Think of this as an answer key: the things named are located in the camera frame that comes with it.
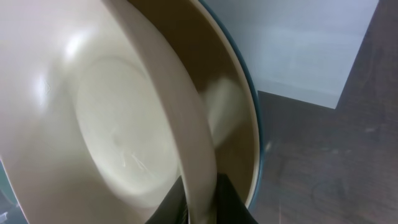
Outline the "beige plate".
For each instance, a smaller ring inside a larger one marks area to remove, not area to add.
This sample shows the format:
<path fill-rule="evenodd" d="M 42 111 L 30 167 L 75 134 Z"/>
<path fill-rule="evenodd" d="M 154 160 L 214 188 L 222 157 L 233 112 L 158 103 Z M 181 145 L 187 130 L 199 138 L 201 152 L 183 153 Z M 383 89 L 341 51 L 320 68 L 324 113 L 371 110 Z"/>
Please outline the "beige plate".
<path fill-rule="evenodd" d="M 177 180 L 213 218 L 201 98 L 128 1 L 1 2 L 1 162 L 29 223 L 144 223 Z"/>
<path fill-rule="evenodd" d="M 229 32 L 205 1 L 130 2 L 156 26 L 187 69 L 205 107 L 218 172 L 229 177 L 250 206 L 259 174 L 259 120 Z"/>

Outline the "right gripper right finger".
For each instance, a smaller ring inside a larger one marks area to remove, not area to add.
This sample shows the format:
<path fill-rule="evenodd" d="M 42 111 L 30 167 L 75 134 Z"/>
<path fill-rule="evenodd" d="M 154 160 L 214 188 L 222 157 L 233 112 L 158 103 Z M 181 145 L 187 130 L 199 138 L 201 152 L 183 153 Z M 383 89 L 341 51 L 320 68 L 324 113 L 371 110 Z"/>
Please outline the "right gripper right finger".
<path fill-rule="evenodd" d="M 217 174 L 215 200 L 217 224 L 258 224 L 226 174 Z"/>

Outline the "blue plate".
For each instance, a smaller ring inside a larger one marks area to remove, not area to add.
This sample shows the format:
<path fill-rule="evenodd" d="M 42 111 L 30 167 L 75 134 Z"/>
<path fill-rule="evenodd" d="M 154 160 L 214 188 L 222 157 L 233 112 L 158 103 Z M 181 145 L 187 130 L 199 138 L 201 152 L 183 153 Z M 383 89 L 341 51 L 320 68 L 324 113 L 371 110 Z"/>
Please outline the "blue plate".
<path fill-rule="evenodd" d="M 202 1 L 126 1 L 169 42 L 198 90 L 226 75 L 247 98 L 236 129 L 218 148 L 218 168 L 254 205 L 264 148 L 251 76 L 231 37 Z M 74 178 L 97 178 L 73 104 L 85 47 L 126 43 L 109 1 L 1 2 L 1 159 L 22 208 L 53 206 Z"/>

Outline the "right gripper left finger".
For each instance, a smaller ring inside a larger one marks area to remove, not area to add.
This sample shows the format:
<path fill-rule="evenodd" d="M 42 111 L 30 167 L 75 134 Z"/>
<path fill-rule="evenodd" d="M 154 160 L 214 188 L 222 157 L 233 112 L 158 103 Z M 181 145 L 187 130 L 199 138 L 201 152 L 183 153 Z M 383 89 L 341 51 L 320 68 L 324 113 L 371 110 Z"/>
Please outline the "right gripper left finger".
<path fill-rule="evenodd" d="M 188 224 L 187 201 L 180 176 L 146 224 Z"/>

